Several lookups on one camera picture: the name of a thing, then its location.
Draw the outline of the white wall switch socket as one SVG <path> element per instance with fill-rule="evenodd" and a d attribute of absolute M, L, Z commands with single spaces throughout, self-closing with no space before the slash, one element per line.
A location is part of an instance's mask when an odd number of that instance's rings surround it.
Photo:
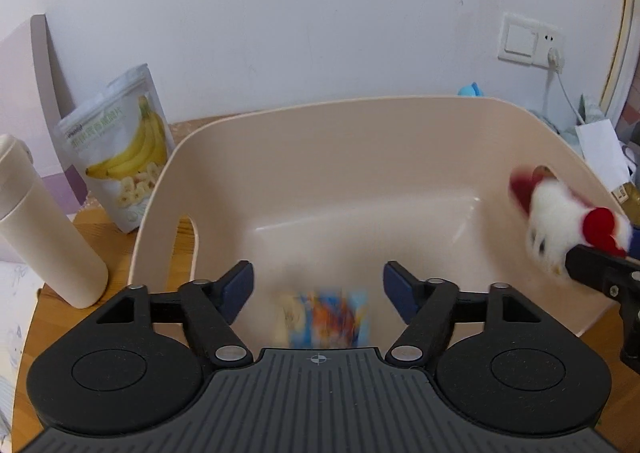
<path fill-rule="evenodd" d="M 550 68 L 550 56 L 564 56 L 564 35 L 554 25 L 505 13 L 499 36 L 498 59 Z"/>

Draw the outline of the banana chips bag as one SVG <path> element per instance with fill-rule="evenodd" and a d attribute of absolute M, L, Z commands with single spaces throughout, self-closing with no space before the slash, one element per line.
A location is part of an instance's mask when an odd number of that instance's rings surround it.
<path fill-rule="evenodd" d="M 53 135 L 117 228 L 137 229 L 175 147 L 149 66 L 117 77 Z"/>

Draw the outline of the cream thermos bottle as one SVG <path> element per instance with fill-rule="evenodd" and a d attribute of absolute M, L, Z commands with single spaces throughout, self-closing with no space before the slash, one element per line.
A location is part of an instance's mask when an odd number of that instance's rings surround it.
<path fill-rule="evenodd" d="M 11 135 L 1 137 L 1 236 L 70 306 L 85 309 L 103 295 L 107 266 L 52 198 L 26 144 Z"/>

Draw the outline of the blue toy on table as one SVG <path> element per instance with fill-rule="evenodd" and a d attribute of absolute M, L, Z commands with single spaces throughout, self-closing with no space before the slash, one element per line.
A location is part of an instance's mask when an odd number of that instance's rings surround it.
<path fill-rule="evenodd" d="M 484 97 L 484 91 L 480 89 L 478 83 L 473 82 L 472 84 L 460 88 L 458 95 L 460 97 Z"/>

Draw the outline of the beige plastic storage bin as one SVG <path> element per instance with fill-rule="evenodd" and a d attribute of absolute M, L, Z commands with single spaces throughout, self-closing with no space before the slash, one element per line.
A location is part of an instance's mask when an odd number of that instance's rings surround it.
<path fill-rule="evenodd" d="M 190 276 L 215 280 L 242 259 L 255 289 L 235 329 L 270 346 L 282 291 L 361 289 L 370 340 L 388 346 L 401 318 L 384 295 L 385 262 L 465 291 L 513 285 L 575 333 L 611 302 L 545 275 L 525 249 L 511 201 L 514 169 L 547 166 L 593 203 L 613 198 L 552 130 L 491 98 L 382 98 L 229 117 L 182 140 L 156 185 L 129 280 L 169 282 L 178 223 L 192 222 Z"/>

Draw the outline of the red white plush toy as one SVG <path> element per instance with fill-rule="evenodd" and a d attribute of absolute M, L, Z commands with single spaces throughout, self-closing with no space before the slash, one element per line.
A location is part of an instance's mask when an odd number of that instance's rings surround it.
<path fill-rule="evenodd" d="M 587 202 L 552 174 L 516 169 L 509 193 L 527 220 L 527 253 L 542 270 L 566 277 L 567 254 L 578 245 L 614 258 L 629 256 L 632 225 L 626 216 Z"/>

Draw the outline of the gold foil snack bag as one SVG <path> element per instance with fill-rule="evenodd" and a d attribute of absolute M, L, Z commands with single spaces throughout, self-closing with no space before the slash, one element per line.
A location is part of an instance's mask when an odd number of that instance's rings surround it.
<path fill-rule="evenodd" d="M 632 182 L 626 182 L 612 191 L 631 225 L 640 226 L 640 191 Z"/>

